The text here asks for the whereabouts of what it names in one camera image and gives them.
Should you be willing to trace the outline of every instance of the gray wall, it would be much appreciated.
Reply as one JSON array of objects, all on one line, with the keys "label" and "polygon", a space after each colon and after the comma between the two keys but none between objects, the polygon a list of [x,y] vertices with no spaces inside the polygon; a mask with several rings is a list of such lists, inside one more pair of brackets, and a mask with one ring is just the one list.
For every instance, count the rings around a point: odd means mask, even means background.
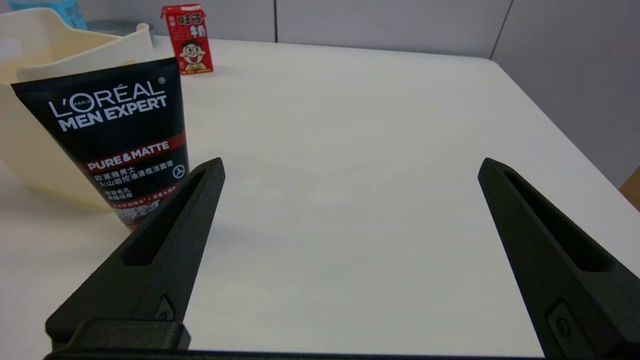
[{"label": "gray wall", "polygon": [[640,165],[640,1],[515,0],[493,60],[613,185]]},{"label": "gray wall", "polygon": [[510,0],[277,0],[278,41],[480,56]]},{"label": "gray wall", "polygon": [[146,22],[156,34],[166,35],[160,19],[164,5],[200,3],[207,14],[209,37],[232,40],[275,41],[273,0],[78,0],[87,21],[125,19]]}]

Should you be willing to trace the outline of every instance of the table surface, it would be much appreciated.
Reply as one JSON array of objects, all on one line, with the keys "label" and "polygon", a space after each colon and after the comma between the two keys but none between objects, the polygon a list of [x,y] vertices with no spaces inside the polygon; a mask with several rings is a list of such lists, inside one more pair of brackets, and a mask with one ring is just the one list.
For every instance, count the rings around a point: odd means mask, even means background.
[{"label": "table surface", "polygon": [[[192,349],[542,355],[476,179],[485,157],[640,274],[639,213],[494,62],[211,45],[216,71],[182,77],[191,164],[227,170]],[[0,357],[44,356],[45,319],[128,234],[0,163]]]}]

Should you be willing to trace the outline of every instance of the red juice box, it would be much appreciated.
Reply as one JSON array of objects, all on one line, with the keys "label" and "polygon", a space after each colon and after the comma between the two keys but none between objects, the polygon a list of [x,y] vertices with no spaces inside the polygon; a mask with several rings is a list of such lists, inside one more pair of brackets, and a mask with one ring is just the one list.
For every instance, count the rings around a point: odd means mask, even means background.
[{"label": "red juice box", "polygon": [[160,18],[166,17],[173,53],[182,75],[213,71],[205,16],[200,4],[162,7]]}]

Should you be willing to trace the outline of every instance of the black tube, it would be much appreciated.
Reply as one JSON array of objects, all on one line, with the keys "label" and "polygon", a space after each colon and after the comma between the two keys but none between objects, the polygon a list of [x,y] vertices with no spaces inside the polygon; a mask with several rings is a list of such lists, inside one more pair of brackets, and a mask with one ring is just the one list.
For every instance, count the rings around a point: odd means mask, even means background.
[{"label": "black tube", "polygon": [[175,58],[12,87],[128,227],[189,172]]}]

